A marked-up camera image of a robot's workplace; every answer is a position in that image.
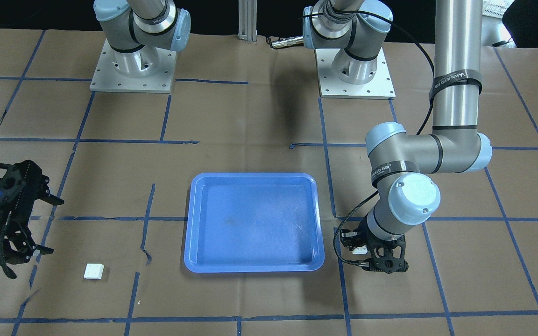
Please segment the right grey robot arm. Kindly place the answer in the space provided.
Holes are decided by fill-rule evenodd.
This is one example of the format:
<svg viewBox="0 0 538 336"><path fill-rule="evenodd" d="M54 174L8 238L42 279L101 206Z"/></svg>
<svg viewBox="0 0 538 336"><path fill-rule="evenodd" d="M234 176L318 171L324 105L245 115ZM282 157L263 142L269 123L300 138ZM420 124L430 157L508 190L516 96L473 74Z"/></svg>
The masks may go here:
<svg viewBox="0 0 538 336"><path fill-rule="evenodd" d="M177 53L185 49L191 17L172 0L96 0L93 5L106 43L91 90L117 93L169 93ZM53 249L32 238L28 222L36 200L53 206L49 177L36 162L0 163L0 262L21 264Z"/></svg>

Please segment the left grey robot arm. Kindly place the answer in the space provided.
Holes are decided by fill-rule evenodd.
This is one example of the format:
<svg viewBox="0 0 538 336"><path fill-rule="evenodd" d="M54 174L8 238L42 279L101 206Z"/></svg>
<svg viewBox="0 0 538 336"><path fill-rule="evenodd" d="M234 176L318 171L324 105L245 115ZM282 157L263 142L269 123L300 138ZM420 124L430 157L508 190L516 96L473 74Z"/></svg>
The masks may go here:
<svg viewBox="0 0 538 336"><path fill-rule="evenodd" d="M405 272L405 234L440 205L431 174L478 171L492 157L490 140L478 132L480 74L480 0L438 0L435 57L428 118L431 134L409 134L399 123L381 123L366 135L371 182L379 200L353 231L337 228L333 245L353 251L365 246L361 261L337 258L367 272ZM320 0L304 9L303 39L308 49L337 49L331 68L350 85L373 81L378 54L395 25L379 0Z"/></svg>

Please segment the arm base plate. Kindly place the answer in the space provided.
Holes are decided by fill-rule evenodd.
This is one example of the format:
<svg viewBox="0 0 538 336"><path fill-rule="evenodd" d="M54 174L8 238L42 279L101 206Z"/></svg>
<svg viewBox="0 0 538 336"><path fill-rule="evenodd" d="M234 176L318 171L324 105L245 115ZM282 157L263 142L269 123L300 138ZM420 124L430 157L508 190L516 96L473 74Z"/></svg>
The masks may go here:
<svg viewBox="0 0 538 336"><path fill-rule="evenodd" d="M344 49L316 49L315 56L321 98L396 97L383 49L370 61L352 59Z"/></svg>
<svg viewBox="0 0 538 336"><path fill-rule="evenodd" d="M107 93L169 94L178 53L145 45L133 53L120 53L104 42L90 90Z"/></svg>

